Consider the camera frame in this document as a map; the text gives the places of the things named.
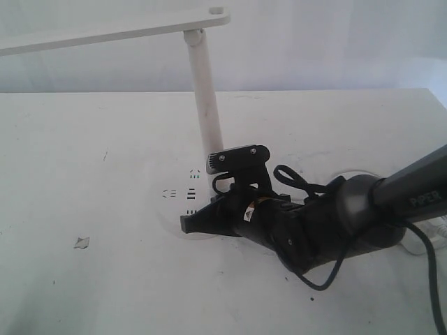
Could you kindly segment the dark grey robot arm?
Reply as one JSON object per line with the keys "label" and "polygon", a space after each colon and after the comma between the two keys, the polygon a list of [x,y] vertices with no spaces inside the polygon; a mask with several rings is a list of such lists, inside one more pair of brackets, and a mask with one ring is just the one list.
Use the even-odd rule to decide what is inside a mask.
{"label": "dark grey robot arm", "polygon": [[269,173],[270,151],[248,145],[210,154],[215,181],[230,179],[207,206],[182,216],[184,233],[243,237],[274,251],[297,274],[338,258],[399,243],[405,222],[446,213],[446,149],[387,177],[359,174],[311,184],[285,165]]}

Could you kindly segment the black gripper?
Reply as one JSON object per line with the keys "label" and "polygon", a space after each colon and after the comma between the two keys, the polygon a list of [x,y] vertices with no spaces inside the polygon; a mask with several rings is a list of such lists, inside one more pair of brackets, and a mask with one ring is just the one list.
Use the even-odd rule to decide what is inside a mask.
{"label": "black gripper", "polygon": [[[228,219],[223,207],[228,207]],[[307,244],[303,204],[288,195],[253,187],[233,188],[211,198],[196,213],[180,216],[185,234],[243,237],[257,244]]]}

